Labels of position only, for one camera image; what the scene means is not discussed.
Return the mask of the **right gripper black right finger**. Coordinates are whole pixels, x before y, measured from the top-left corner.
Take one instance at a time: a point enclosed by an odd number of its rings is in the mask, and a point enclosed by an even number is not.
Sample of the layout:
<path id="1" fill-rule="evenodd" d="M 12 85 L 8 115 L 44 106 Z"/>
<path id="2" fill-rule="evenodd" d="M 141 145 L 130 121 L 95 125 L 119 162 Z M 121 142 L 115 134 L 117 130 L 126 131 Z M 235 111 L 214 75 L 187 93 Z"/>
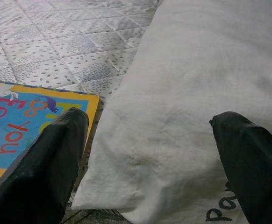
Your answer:
<path id="1" fill-rule="evenodd" d="M 236 112 L 210 120 L 224 172 L 249 224 L 272 224 L 272 134 Z"/>

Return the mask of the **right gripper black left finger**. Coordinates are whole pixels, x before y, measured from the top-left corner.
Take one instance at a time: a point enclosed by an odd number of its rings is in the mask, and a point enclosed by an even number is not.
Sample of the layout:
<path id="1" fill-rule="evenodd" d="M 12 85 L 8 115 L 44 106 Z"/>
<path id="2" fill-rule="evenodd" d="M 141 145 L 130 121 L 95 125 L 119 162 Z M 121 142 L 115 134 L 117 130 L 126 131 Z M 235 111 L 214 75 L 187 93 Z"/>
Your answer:
<path id="1" fill-rule="evenodd" d="M 0 224 L 60 224 L 79 173 L 88 115 L 55 118 L 0 178 Z"/>

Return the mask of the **yellow blue children's book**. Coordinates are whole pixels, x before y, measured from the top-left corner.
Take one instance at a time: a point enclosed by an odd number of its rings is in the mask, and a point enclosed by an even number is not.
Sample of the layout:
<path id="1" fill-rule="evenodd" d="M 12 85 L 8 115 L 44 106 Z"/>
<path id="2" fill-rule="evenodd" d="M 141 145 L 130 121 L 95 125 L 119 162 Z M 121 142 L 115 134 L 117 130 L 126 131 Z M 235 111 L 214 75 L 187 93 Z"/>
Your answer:
<path id="1" fill-rule="evenodd" d="M 74 107 L 88 115 L 90 131 L 100 97 L 77 91 L 0 81 L 0 178 L 56 117 Z"/>

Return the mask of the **white pillow with print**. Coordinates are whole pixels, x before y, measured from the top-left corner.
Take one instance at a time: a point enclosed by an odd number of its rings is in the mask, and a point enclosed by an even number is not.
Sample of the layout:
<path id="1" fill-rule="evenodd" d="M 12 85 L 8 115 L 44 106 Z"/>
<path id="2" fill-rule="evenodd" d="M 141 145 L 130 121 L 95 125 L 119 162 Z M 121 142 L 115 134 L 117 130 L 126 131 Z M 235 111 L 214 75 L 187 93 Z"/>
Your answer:
<path id="1" fill-rule="evenodd" d="M 272 133 L 272 0 L 162 0 L 107 101 L 72 208 L 132 224 L 249 224 L 213 116 Z"/>

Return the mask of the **quilted beige spotted mattress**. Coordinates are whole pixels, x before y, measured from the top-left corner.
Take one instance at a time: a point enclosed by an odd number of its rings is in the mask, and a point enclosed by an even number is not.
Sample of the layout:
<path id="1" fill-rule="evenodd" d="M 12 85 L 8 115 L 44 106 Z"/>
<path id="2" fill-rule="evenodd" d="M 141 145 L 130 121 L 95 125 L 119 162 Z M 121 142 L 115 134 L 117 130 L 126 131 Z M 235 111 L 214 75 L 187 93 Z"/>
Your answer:
<path id="1" fill-rule="evenodd" d="M 0 80 L 87 92 L 119 86 L 161 0 L 0 0 Z"/>

